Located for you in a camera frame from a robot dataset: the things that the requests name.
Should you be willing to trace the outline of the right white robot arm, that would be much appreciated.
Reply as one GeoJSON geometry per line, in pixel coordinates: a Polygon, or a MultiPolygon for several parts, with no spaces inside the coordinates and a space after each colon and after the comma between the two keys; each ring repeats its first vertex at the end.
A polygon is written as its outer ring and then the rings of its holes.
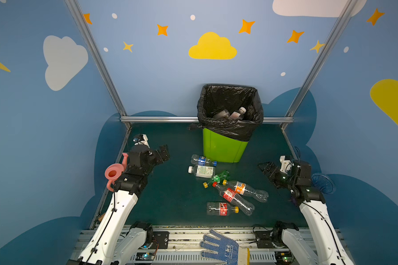
{"type": "Polygon", "coordinates": [[[280,166],[274,162],[258,165],[265,177],[276,187],[288,189],[303,214],[316,250],[305,243],[293,223],[276,222],[271,233],[275,246],[286,246],[301,265],[352,265],[329,218],[323,193],[312,185],[311,165],[281,156],[280,166]]]}

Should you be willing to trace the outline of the cream label bottle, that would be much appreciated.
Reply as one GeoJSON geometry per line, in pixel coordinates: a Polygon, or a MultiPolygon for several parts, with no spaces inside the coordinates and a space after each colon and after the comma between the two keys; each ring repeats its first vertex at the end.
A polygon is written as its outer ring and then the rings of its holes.
{"type": "Polygon", "coordinates": [[[217,114],[215,114],[212,118],[216,119],[216,120],[221,120],[221,119],[228,119],[229,116],[230,116],[229,111],[224,109],[224,110],[218,112],[217,114]]]}

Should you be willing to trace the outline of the pink label bottle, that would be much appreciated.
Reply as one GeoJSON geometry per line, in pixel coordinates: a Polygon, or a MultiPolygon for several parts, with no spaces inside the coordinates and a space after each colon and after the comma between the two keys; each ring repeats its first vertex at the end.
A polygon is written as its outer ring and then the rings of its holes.
{"type": "Polygon", "coordinates": [[[230,120],[243,120],[244,115],[246,113],[246,109],[244,107],[240,107],[237,111],[234,111],[228,119],[230,120]]]}

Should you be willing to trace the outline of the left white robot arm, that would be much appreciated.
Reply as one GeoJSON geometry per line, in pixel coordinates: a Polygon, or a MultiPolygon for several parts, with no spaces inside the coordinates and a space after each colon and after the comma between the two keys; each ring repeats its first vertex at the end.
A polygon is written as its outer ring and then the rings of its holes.
{"type": "Polygon", "coordinates": [[[119,241],[126,220],[148,184],[148,176],[157,165],[168,161],[168,146],[152,150],[147,144],[135,144],[123,154],[121,163],[105,170],[112,199],[103,220],[79,257],[69,265],[125,265],[140,248],[154,241],[153,226],[135,222],[123,241],[119,241]]]}

